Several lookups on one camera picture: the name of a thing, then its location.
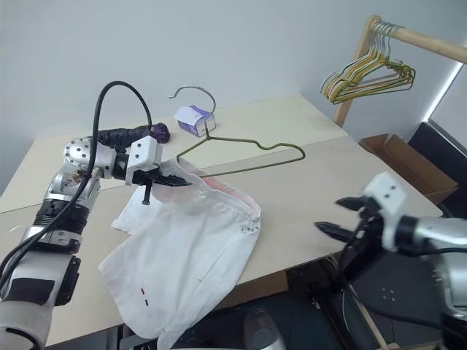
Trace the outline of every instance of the cardboard box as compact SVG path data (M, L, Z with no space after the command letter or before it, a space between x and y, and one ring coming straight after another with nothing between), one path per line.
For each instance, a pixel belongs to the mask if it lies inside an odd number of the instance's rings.
M434 204L441 203L458 188L457 182L396 135L367 137L360 145L377 155Z

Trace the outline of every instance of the purple object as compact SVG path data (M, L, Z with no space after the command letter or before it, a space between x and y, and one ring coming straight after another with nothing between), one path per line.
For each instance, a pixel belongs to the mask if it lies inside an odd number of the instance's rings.
M197 137L201 137L206 133L206 128L204 127L204 121L206 121L209 131L214 130L216 128L216 122L214 115L204 109L201 109L195 105L188 106L187 108L192 109L193 111L197 112L201 116L199 117L198 121L195 125L188 124L187 122L182 122L178 120L178 125L181 129L192 133Z
M166 144L170 140L169 128L163 122L158 122L151 127L151 136L154 137L158 143Z

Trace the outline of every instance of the purple and white box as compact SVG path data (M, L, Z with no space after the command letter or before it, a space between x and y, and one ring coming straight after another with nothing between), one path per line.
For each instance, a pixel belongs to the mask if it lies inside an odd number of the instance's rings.
M214 115L209 115L208 111L194 105L180 107L174 115L174 118L178 121L178 125L181 129L192 133L197 137L201 137L206 134L206 128L204 127L205 120L209 131L216 128Z

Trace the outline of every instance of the wooden rod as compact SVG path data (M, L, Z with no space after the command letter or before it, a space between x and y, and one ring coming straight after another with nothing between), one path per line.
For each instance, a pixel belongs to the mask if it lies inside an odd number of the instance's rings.
M462 47L441 39L435 39L412 29L399 28L394 31L392 38L412 44L422 49L437 53L461 63L467 64L467 47Z
M373 15L368 20L366 20L365 25L363 27L362 36L360 37L357 49L355 50L355 53L352 57L353 60L356 60L357 58L366 55L371 45L371 38L373 37L371 33L371 26L373 25L373 23L378 22L380 20L381 17L376 15ZM344 125L345 118L347 118L350 106L352 106L352 100L342 102L341 104L339 104L339 107L337 107L336 115L334 116L334 122L341 128Z
M355 291L355 289L353 289L351 285L349 285L349 288L352 290L352 293L355 293L355 295L357 295L357 292ZM373 333L373 336L376 339L377 343L379 344L380 348L383 350L388 350L385 338L382 336L376 323L374 323L373 318L371 317L368 310L366 310L366 307L359 300L355 299L353 295L352 295L352 298L357 304L358 309L360 310L363 318L365 319L366 324L370 328L370 331Z

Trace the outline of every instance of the beige tabletop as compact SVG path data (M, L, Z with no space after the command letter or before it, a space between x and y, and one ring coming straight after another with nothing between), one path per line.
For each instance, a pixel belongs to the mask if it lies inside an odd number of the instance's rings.
M139 118L141 119L136 120L136 124L118 127L134 128L144 123L143 116ZM278 142L304 145L347 135L301 95L219 108L215 112L215 118L217 128L212 132L213 136L256 139L266 146ZM171 132L171 141L163 146L163 159L175 157L200 140L181 130L173 117L153 120L153 122L166 123ZM88 130L37 139L0 197L0 213L41 203L50 181L63 164L65 145L72 139L90 134ZM187 155L187 159L200 168L206 168L264 153L265 151L251 144L216 143L203 145ZM103 189L122 185L123 182L118 180L102 181Z
M349 136L309 144L304 149L305 160L296 163L222 176L223 181L251 195L262 208L260 238L239 283L339 251L341 243L322 234L314 222L331 221L353 228L357 222L355 212L336 206L334 201L344 196L359 195L363 186L382 171L395 174ZM296 151L275 152L208 168L207 171L284 160L294 156L293 152ZM395 176L408 193L407 213L440 215L441 212L431 202L401 177ZM134 187L101 191L78 254L82 258L80 280L72 301L53 312L48 345L122 323L97 266L127 237L125 233L112 229L110 224L133 191ZM18 243L38 208L32 206L0 214L4 228L0 232L0 256Z

